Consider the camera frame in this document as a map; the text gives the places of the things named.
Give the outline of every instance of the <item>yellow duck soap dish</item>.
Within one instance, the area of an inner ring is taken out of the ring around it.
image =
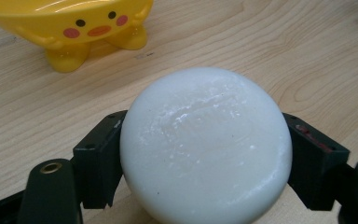
[[[152,5],[153,0],[0,0],[0,27],[44,48],[56,71],[72,72],[88,57],[92,41],[142,48]]]

